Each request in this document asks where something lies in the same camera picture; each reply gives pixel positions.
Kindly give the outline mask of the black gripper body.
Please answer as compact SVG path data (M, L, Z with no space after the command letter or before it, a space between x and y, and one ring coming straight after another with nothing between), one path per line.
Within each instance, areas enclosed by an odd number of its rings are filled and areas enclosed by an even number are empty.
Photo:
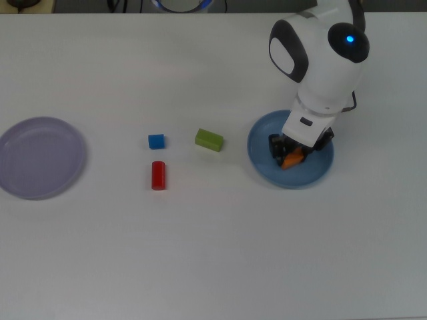
M302 143L299 143L289 137L284 138L284 152L285 153L293 153L297 148L302 150L302 153L312 153L313 148L308 147Z

